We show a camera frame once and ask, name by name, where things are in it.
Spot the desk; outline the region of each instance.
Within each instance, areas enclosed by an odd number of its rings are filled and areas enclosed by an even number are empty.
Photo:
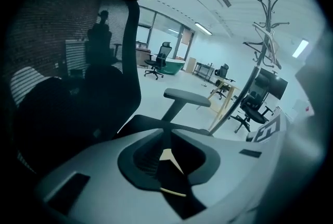
[[[176,75],[185,65],[185,61],[166,58],[165,67],[162,69],[157,69],[157,72],[168,75]]]
[[[220,110],[217,112],[217,115],[214,119],[214,121],[212,122],[212,124],[210,125],[209,127],[209,130],[211,130],[214,126],[214,124],[216,123],[216,121],[218,119],[222,119],[222,117],[224,116],[225,112],[227,111],[228,109],[228,105],[231,101],[231,98],[233,97],[233,93],[234,93],[234,90],[235,89],[238,89],[240,90],[239,88],[237,88],[236,86],[234,86],[231,82],[227,81],[226,79],[223,79],[221,77],[218,77],[218,76],[215,76],[218,80],[221,81],[221,84],[214,90],[213,93],[211,93],[207,98],[210,99],[211,97],[213,97],[213,95],[223,86],[223,85],[229,85],[230,86],[230,90],[227,94],[227,97],[225,98],[224,102],[223,102],[223,105],[221,106]]]
[[[149,49],[136,48],[136,64],[142,67],[148,67],[145,60],[151,60],[151,54]]]

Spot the wooden desk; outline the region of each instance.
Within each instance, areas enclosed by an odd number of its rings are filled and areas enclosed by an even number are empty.
[[[220,110],[217,112],[217,115],[214,119],[214,121],[212,122],[212,124],[209,127],[209,130],[211,130],[214,126],[214,124],[216,123],[216,121],[218,119],[222,119],[222,117],[224,116],[224,114],[226,113],[227,109],[228,109],[228,105],[231,101],[231,98],[233,97],[233,93],[235,89],[240,90],[239,88],[237,88],[236,86],[234,86],[230,81],[223,79],[221,77],[215,76],[218,80],[221,81],[221,84],[213,91],[213,93],[211,93],[207,98],[210,99],[211,97],[213,97],[213,95],[223,86],[223,85],[229,85],[230,86],[230,90],[227,94],[227,97],[225,98],[223,105],[221,106]]]

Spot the chair headrest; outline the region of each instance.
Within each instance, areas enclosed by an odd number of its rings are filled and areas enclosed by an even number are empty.
[[[162,43],[162,46],[170,47],[170,43],[171,43],[171,42],[164,42],[164,43]]]

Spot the fluorescent light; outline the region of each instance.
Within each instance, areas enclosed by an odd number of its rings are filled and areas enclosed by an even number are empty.
[[[173,31],[173,32],[175,32],[175,33],[177,33],[177,34],[179,34],[179,32],[178,31],[175,31],[175,30],[172,30],[172,29],[169,29],[170,31]]]
[[[296,51],[294,52],[294,54],[292,55],[294,58],[297,58],[302,52],[303,50],[306,48],[306,46],[309,44],[308,41],[306,40],[302,40],[300,45],[297,47]]]
[[[202,25],[200,25],[199,23],[195,23],[195,25],[197,26],[197,27],[199,27],[201,30],[203,30],[205,33],[207,33],[208,35],[212,35],[212,33],[209,31],[209,30],[207,30],[207,29],[205,29]]]

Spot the metal rack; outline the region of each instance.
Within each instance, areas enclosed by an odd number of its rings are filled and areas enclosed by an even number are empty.
[[[210,66],[209,65],[205,65],[205,64],[202,64],[202,63],[199,63],[199,62],[197,62],[197,64],[196,64],[196,66],[195,66],[195,68],[194,68],[194,71],[192,72],[192,75],[194,75],[195,74],[195,72],[196,72],[196,76],[198,76],[198,77],[201,77],[201,78],[203,78],[203,81],[210,81],[210,78],[212,77],[212,74],[213,74],[213,72],[214,72],[214,68],[212,68],[212,66],[213,66],[213,63],[211,63],[210,64]],[[200,70],[201,70],[201,68],[206,68],[207,69],[207,73],[204,73],[204,72],[201,72]]]

